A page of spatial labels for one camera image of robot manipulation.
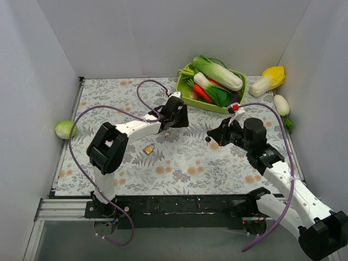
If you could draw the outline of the black-headed key bunch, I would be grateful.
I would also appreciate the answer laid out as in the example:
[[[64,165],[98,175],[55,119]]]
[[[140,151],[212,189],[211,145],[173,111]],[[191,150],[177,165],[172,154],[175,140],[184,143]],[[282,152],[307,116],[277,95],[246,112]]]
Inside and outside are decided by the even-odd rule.
[[[207,137],[205,138],[205,140],[206,140],[206,142],[207,142],[207,145],[210,145],[211,138],[210,138],[209,136],[207,136]]]

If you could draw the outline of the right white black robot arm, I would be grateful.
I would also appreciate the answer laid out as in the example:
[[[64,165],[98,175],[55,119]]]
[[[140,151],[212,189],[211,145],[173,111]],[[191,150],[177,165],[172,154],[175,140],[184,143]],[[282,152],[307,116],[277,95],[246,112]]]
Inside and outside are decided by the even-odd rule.
[[[245,150],[250,165],[287,199],[282,203],[269,192],[257,195],[246,202],[250,215],[263,213],[274,219],[276,226],[282,225],[298,240],[311,260],[322,260],[347,246],[347,215],[334,212],[291,175],[282,155],[268,144],[260,119],[249,118],[240,126],[227,118],[207,135],[220,146],[234,144]]]

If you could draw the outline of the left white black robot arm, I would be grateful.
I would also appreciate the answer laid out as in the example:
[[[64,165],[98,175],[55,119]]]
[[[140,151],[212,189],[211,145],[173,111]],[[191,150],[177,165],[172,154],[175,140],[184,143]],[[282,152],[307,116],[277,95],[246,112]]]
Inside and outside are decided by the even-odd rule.
[[[111,217],[116,210],[112,201],[115,198],[112,182],[115,171],[123,161],[127,146],[148,135],[189,125],[187,105],[180,92],[170,95],[166,104],[155,108],[155,111],[159,113],[159,121],[156,120],[156,114],[151,112],[142,120],[118,125],[103,123],[88,147],[87,155],[93,166],[97,185],[94,191],[99,201],[97,211],[105,218]]]

